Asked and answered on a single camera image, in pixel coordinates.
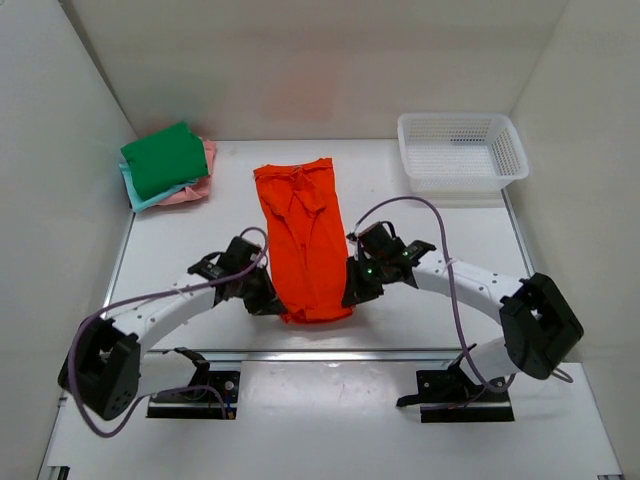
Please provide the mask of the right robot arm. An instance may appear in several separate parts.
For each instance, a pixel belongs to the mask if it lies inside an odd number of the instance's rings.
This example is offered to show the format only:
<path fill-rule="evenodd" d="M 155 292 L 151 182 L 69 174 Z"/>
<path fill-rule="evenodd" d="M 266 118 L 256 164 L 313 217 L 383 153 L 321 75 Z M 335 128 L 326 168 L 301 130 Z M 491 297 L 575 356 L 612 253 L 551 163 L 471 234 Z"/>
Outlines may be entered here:
<path fill-rule="evenodd" d="M 523 373 L 548 379 L 584 336 L 577 316 L 547 275 L 519 279 L 451 259 L 428 242 L 405 244 L 387 221 L 347 239 L 355 252 L 347 260 L 343 306 L 374 300 L 385 286 L 403 283 L 449 297 L 454 314 L 466 305 L 501 327 L 501 336 L 485 344 L 461 344 L 463 352 L 448 376 L 449 391 L 460 400 L 473 399 L 499 377 Z"/>

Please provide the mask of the orange t-shirt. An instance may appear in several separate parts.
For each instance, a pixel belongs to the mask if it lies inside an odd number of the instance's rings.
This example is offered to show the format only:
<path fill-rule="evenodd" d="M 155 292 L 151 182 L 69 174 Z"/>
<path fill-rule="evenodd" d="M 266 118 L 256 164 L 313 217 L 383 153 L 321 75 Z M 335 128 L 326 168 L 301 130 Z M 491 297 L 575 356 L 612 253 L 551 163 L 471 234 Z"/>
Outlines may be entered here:
<path fill-rule="evenodd" d="M 269 261 L 286 323 L 327 323 L 349 317 L 342 305 L 348 248 L 333 160 L 265 165 L 253 171 L 267 223 Z"/>

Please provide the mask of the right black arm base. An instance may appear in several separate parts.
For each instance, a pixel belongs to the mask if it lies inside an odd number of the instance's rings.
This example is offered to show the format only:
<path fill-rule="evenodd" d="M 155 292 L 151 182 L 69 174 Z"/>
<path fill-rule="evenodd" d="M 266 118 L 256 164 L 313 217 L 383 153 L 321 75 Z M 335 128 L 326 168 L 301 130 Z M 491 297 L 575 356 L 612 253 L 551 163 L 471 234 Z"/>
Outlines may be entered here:
<path fill-rule="evenodd" d="M 490 384 L 499 392 L 448 370 L 418 370 L 417 392 L 398 398 L 396 407 L 418 406 L 423 424 L 513 422 L 511 400 L 504 389 L 506 379 L 498 377 Z"/>

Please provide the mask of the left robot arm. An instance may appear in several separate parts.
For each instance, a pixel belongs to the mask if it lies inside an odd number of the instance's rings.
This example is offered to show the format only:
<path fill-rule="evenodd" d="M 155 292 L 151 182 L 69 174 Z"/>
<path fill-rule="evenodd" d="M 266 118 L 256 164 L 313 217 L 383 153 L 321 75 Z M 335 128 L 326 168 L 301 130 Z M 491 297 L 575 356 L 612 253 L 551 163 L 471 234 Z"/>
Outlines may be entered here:
<path fill-rule="evenodd" d="M 110 421 L 149 395 L 211 394 L 210 367 L 198 352 L 173 347 L 152 355 L 166 336 L 230 299 L 240 299 L 253 316 L 282 315 L 260 246 L 234 237 L 223 252 L 213 252 L 190 266 L 165 296 L 136 299 L 113 315 L 91 320 L 70 349 L 58 385 L 77 393 L 83 406 Z"/>

